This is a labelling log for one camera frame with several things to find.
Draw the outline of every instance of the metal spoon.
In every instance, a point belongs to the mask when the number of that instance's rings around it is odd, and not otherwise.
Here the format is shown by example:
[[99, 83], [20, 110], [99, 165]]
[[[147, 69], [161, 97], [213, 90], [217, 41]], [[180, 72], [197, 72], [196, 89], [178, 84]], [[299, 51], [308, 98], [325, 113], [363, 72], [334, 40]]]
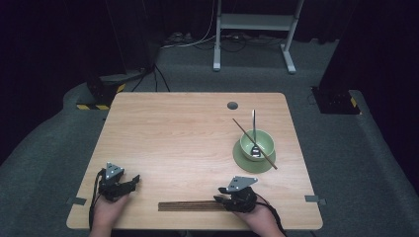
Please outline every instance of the metal spoon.
[[259, 147], [256, 145], [256, 112], [253, 110], [252, 112], [252, 119], [253, 119], [253, 140], [254, 145], [252, 147], [252, 151], [250, 154], [254, 157], [261, 157], [261, 151], [259, 150]]

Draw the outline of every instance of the white metal stand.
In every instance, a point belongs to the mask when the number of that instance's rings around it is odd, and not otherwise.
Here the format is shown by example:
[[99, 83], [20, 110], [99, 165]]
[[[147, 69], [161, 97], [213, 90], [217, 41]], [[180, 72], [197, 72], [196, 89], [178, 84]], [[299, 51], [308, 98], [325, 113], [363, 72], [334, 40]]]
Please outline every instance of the white metal stand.
[[281, 52], [287, 64], [290, 74], [295, 74], [295, 66], [290, 55], [290, 46], [293, 41], [296, 24], [298, 23], [299, 13], [301, 12], [304, 0], [298, 0], [296, 10], [293, 15], [250, 15], [250, 14], [222, 14], [221, 0], [218, 0], [216, 11], [216, 36], [215, 47], [213, 50], [213, 70], [221, 69], [221, 50], [220, 38], [221, 29], [243, 29], [243, 30], [266, 30], [266, 31], [287, 31], [287, 41], [281, 44]]

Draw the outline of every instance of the human hand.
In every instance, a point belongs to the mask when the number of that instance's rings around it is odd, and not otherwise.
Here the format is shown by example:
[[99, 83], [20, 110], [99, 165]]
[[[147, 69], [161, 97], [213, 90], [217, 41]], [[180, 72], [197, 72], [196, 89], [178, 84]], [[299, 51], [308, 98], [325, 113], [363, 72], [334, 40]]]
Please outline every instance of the human hand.
[[100, 196], [95, 204], [94, 218], [90, 237], [111, 236], [112, 228], [128, 202], [129, 195], [112, 202]]
[[[259, 196], [256, 201], [266, 203], [265, 200]], [[261, 237], [285, 237], [278, 227], [273, 213], [264, 205], [256, 204], [251, 212], [233, 213], [246, 222], [250, 229]]]

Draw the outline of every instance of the wooden table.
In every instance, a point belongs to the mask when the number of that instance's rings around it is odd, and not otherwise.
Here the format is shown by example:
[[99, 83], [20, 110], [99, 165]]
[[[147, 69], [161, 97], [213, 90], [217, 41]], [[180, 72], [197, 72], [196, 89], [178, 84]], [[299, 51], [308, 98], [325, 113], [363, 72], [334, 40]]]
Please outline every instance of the wooden table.
[[[238, 105], [236, 110], [227, 107]], [[242, 170], [232, 148], [245, 129], [257, 127], [275, 140], [276, 165], [261, 174]], [[141, 181], [117, 223], [120, 229], [244, 230], [227, 211], [158, 211], [160, 201], [210, 200], [234, 176], [258, 178], [251, 187], [274, 206], [286, 229], [319, 229], [313, 189], [293, 127], [286, 98], [280, 93], [119, 93], [99, 137], [67, 226], [87, 229], [97, 173], [107, 162], [126, 169], [121, 182], [139, 174]]]

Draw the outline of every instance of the chopsticks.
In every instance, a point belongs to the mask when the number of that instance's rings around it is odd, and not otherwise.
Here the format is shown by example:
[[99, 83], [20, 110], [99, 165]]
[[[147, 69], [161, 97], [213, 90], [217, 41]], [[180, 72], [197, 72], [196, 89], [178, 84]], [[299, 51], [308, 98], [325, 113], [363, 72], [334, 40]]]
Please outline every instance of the chopsticks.
[[233, 119], [233, 120], [238, 125], [238, 127], [240, 127], [240, 129], [243, 131], [243, 133], [246, 134], [247, 138], [249, 138], [259, 148], [262, 155], [272, 165], [272, 167], [274, 167], [274, 169], [278, 170], [278, 167], [274, 164], [274, 162], [272, 162], [271, 159], [269, 159], [268, 155], [266, 155], [266, 153], [262, 150], [262, 148], [258, 144], [256, 144], [255, 140], [253, 140], [253, 138], [249, 134], [247, 134], [247, 132], [243, 129], [243, 127], [241, 127], [241, 125], [235, 119]]
[[225, 211], [215, 200], [165, 201], [158, 203], [158, 211]]

